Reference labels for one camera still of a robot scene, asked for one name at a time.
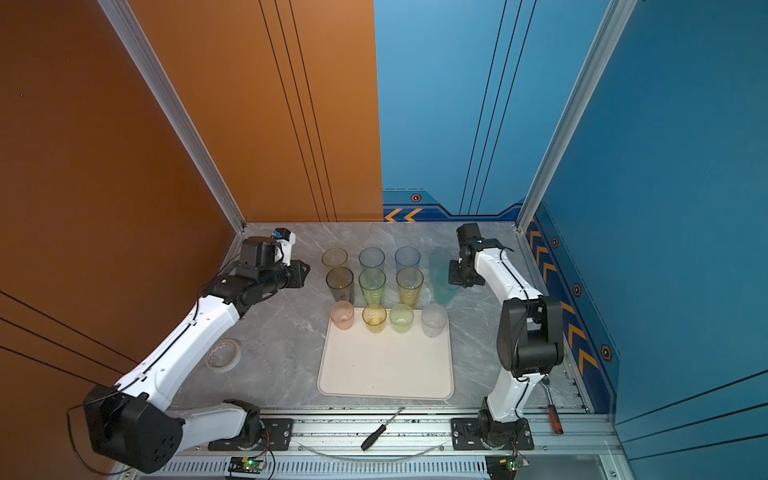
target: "aluminum frame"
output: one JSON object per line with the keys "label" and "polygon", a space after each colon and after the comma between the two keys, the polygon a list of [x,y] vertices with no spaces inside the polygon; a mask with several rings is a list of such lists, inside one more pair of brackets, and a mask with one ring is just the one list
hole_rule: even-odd
{"label": "aluminum frame", "polygon": [[563,115],[560,116],[558,126],[552,134],[547,151],[541,159],[536,175],[525,196],[525,201],[518,215],[518,230],[525,232],[528,224],[533,219],[533,215],[544,198],[544,193],[549,187],[549,182],[558,169],[560,160],[563,158],[568,143],[571,142],[576,127],[578,126],[587,104],[592,98],[595,87],[598,86],[600,77],[614,53],[616,44],[627,26],[627,21],[632,15],[637,0],[611,0],[605,11],[603,20],[598,28],[598,33],[594,36],[592,46],[589,48],[581,71],[576,78],[571,96],[568,97],[568,103],[565,104]]}
{"label": "aluminum frame", "polygon": [[176,131],[187,153],[203,176],[206,185],[216,198],[219,207],[229,220],[235,232],[242,232],[246,221],[237,206],[229,187],[221,176],[221,172],[210,156],[200,133],[184,108],[179,95],[163,69],[163,65],[155,55],[152,45],[141,29],[136,16],[127,0],[98,0],[109,22],[112,24],[125,49],[133,59],[144,81],[147,82],[157,103],[163,109],[170,125]]}

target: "white tray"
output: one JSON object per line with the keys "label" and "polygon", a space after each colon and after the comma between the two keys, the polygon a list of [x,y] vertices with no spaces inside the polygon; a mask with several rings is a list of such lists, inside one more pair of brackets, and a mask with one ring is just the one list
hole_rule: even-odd
{"label": "white tray", "polygon": [[371,333],[355,308],[355,321],[340,330],[328,320],[317,389],[324,395],[446,400],[453,395],[451,337],[445,326],[436,338],[422,331],[422,311],[413,310],[406,333]]}

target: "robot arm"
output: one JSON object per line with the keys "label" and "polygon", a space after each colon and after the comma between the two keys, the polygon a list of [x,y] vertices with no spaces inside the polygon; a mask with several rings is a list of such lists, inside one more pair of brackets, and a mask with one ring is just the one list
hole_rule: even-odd
{"label": "robot arm", "polygon": [[514,424],[523,420],[533,388],[563,361],[562,306],[518,272],[507,247],[482,238],[478,224],[467,223],[456,233],[459,260],[451,262],[449,282],[465,288],[487,282],[502,304],[496,336],[502,370],[479,414],[484,442],[501,448],[514,434]]}
{"label": "robot arm", "polygon": [[95,386],[88,393],[84,409],[94,452],[152,473],[179,449],[219,439],[247,448],[259,440],[259,409],[246,402],[168,407],[200,359],[250,306],[282,288],[303,286],[310,266],[291,262],[295,242],[286,229],[246,239],[240,260],[204,287],[195,307],[143,362],[114,387]]}

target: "metal bracket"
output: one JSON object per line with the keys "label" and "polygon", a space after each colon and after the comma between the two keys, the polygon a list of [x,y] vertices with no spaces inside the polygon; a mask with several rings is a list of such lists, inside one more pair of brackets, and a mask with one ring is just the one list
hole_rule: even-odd
{"label": "metal bracket", "polygon": [[[270,450],[273,452],[287,452],[290,440],[293,436],[293,419],[261,419],[264,430],[270,434]],[[248,452],[260,452],[266,447],[266,438],[248,448]],[[231,452],[237,447],[229,439],[216,440],[208,444],[211,452]]]}
{"label": "metal bracket", "polygon": [[[533,435],[528,420],[516,422],[515,432],[510,435],[510,441],[500,449],[490,449],[480,436],[480,422],[477,419],[451,419],[454,450],[533,450]],[[517,439],[513,445],[511,439]]]}

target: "blue wall panel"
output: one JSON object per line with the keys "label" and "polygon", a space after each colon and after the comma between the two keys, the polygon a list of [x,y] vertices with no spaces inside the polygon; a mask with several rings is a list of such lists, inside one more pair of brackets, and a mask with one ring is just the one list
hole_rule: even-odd
{"label": "blue wall panel", "polygon": [[[638,2],[545,195],[621,354],[623,440],[768,397],[756,379],[665,412],[768,369],[766,25],[765,2]],[[656,455],[765,432],[761,408],[625,446]],[[716,468],[683,474],[680,462],[730,465],[727,449],[633,466],[642,480],[719,478]],[[762,478],[754,463],[739,468]]]}
{"label": "blue wall panel", "polygon": [[762,459],[768,449],[768,438],[745,440],[688,452],[670,453],[630,462],[638,480],[670,480],[674,478],[707,480],[709,478],[768,477]]}
{"label": "blue wall panel", "polygon": [[384,190],[428,192],[452,215],[518,203],[607,4],[376,0]]}

